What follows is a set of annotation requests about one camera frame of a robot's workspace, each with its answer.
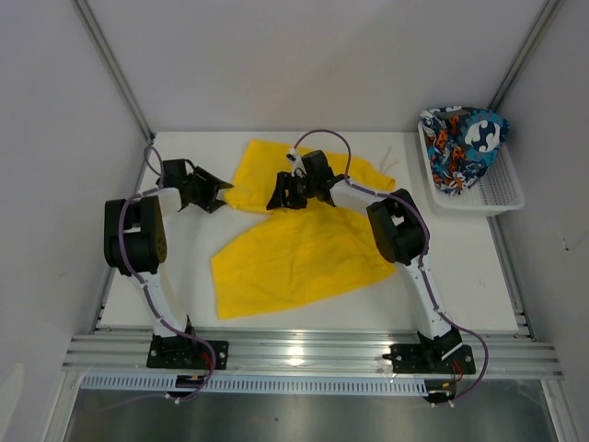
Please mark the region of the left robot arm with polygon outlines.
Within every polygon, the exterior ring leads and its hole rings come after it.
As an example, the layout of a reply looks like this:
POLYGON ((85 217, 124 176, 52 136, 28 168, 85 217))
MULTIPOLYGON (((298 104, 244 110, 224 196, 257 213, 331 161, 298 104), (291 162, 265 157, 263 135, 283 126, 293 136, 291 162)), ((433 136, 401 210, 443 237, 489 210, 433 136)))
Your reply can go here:
POLYGON ((219 194, 233 187, 187 158, 164 160, 156 170, 154 188, 104 204, 106 263, 136 283, 153 319, 154 338, 174 339, 167 357, 181 368, 198 361, 200 346, 165 267, 166 219, 190 205, 212 214, 225 205, 219 194))

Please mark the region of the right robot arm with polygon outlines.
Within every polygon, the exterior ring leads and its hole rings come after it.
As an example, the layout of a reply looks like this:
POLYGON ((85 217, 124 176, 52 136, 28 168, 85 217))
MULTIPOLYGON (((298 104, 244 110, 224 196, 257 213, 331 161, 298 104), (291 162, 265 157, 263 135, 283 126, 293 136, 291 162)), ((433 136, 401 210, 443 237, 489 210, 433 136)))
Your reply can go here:
POLYGON ((387 262, 400 266, 405 284, 414 295, 419 363, 428 372, 450 365, 454 353, 462 346, 462 338, 447 318, 433 281, 428 258, 429 230, 410 193, 404 189, 375 190, 344 174, 336 175, 320 150, 300 156, 292 149, 286 157, 292 170, 277 174, 267 208, 299 210, 316 199, 366 215, 378 252, 387 262))

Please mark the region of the yellow shorts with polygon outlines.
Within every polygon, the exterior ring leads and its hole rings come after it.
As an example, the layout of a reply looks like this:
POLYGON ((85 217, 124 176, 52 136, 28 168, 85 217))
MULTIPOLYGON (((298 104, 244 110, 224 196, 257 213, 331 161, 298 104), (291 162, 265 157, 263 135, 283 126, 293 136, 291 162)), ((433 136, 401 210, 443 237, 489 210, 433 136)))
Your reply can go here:
POLYGON ((378 252, 365 214, 316 199, 302 210, 266 208, 276 175, 290 168, 287 144, 252 139, 227 205, 265 220, 212 258, 217 316, 279 312, 379 283, 396 272, 378 252))

